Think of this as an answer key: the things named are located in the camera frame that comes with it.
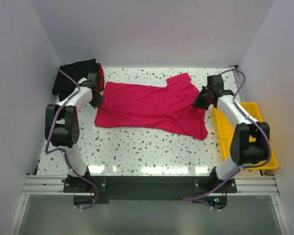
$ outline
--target yellow plastic crate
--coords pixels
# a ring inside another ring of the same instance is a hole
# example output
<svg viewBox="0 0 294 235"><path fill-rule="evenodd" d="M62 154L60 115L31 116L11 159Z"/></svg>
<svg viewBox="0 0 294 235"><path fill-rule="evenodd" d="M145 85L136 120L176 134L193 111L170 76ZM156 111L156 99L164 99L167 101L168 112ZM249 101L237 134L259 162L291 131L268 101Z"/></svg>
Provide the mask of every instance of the yellow plastic crate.
<svg viewBox="0 0 294 235"><path fill-rule="evenodd" d="M245 108L245 110L252 115L254 118L259 120L260 122L263 121L258 105L254 102L241 102L241 105ZM219 110L214 108L214 119L217 127L217 133L218 133L218 138L220 142L220 148L221 148L221 153L222 153L222 159L225 161L229 156L230 156L230 145L232 142L232 138L234 135L234 128L230 121L227 119L227 117ZM276 159L274 150L272 148L272 156L268 164L262 166L262 167L257 167L257 168L252 168L250 170L273 170L277 169L279 167L278 161Z"/></svg>

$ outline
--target speckled white tabletop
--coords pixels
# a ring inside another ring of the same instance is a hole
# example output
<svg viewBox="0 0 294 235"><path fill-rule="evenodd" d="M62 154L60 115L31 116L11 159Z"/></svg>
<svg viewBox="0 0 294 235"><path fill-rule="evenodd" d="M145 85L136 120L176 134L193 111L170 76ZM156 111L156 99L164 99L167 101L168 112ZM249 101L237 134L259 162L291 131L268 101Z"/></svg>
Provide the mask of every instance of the speckled white tabletop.
<svg viewBox="0 0 294 235"><path fill-rule="evenodd" d="M201 90L208 75L227 69L198 68L104 68L105 81L165 87L166 79L187 72ZM224 88L237 90L232 72L222 75ZM92 175L208 175L222 163L212 107L206 112L208 137L195 140L162 130L147 128L95 127L97 110L86 105L78 114L82 158ZM67 167L60 152L45 154L42 144L37 175L66 175ZM241 176L259 176L244 170Z"/></svg>

